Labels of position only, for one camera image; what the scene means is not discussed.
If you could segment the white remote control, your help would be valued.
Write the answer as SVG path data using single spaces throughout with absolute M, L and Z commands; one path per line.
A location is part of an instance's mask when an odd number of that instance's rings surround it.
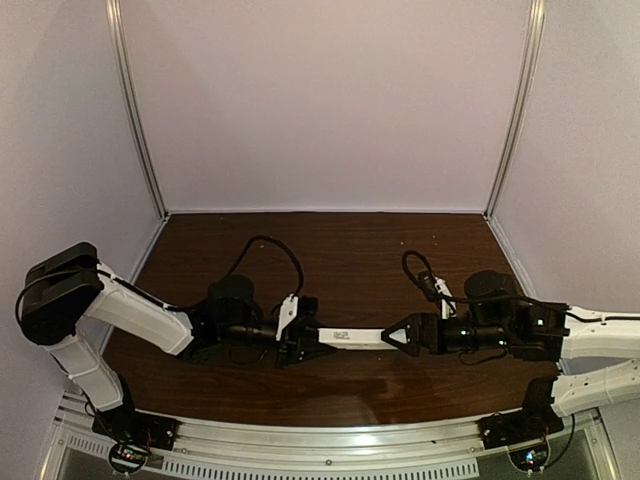
M 319 328 L 318 341 L 340 350 L 394 350 L 382 339 L 382 332 L 382 329 Z

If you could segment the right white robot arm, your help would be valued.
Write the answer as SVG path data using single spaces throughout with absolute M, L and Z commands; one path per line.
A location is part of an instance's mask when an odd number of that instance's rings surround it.
M 411 314 L 385 329 L 381 338 L 386 344 L 411 356 L 499 349 L 529 362 L 615 359 L 614 365 L 595 371 L 532 380 L 522 404 L 525 411 L 567 417 L 638 399 L 638 315 L 526 298 L 511 276 L 485 270 L 465 281 L 460 301 L 468 311 L 458 317 L 456 299 L 431 275 L 422 272 L 414 282 L 428 301 L 440 304 L 440 311 Z

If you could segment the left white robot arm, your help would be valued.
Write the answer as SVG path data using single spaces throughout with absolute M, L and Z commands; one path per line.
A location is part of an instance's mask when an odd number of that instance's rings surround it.
M 14 314 L 23 335 L 57 361 L 96 411 L 129 410 L 126 384 L 80 331 L 93 318 L 134 335 L 189 362 L 221 345 L 275 350 L 279 367 L 333 352 L 319 340 L 313 297 L 290 295 L 281 305 L 280 326 L 254 300 L 246 276 L 227 273 L 193 306 L 169 305 L 116 275 L 80 242 L 32 267 L 18 294 Z

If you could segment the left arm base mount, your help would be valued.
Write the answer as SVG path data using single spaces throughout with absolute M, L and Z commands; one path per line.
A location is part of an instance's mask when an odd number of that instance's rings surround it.
M 108 463 L 116 473 L 130 476 L 155 457 L 155 450 L 173 449 L 179 426 L 174 418 L 116 409 L 97 411 L 92 431 L 114 442 L 107 453 Z

